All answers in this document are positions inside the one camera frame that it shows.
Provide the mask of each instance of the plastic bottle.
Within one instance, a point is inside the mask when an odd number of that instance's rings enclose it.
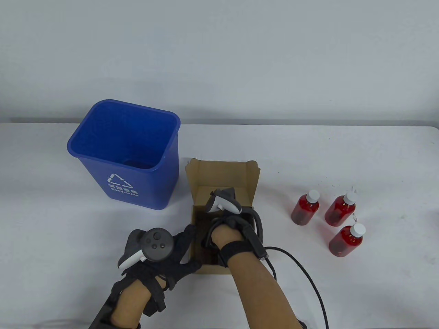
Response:
[[[325,213],[325,221],[331,226],[340,226],[355,211],[356,194],[340,195]]]
[[[357,248],[363,241],[366,228],[363,224],[356,223],[345,226],[337,233],[329,243],[329,251],[337,257],[345,257]]]
[[[319,209],[320,193],[316,190],[310,190],[308,194],[304,194],[299,198],[293,212],[291,219],[297,225],[306,225]]]

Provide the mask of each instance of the recycling symbol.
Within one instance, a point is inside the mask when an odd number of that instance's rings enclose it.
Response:
[[[113,185],[119,185],[119,186],[123,186],[123,187],[129,187],[129,188],[133,188],[133,186],[128,183],[126,180],[124,180],[122,177],[120,177],[117,174],[111,174],[111,176],[107,179],[107,182],[113,184]]]

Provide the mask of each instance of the cardboard box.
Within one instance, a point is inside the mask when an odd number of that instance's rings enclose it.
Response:
[[[211,221],[222,215],[220,211],[205,212],[210,193],[216,189],[234,187],[236,200],[241,206],[252,207],[260,171],[256,161],[224,162],[191,159],[187,164],[186,176],[194,200],[191,223],[197,228],[197,239],[191,245],[190,257],[203,264],[197,274],[230,274],[228,268],[218,265],[218,253],[215,250],[201,247],[201,241],[206,236]]]

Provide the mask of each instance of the gray wall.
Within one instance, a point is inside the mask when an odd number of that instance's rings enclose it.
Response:
[[[3,0],[0,117],[114,98],[183,122],[437,119],[439,1]]]

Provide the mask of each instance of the box flap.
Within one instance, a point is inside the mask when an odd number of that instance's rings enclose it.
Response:
[[[256,161],[226,162],[191,159],[186,176],[195,206],[204,206],[215,189],[234,187],[236,200],[244,207],[253,204],[259,172]]]

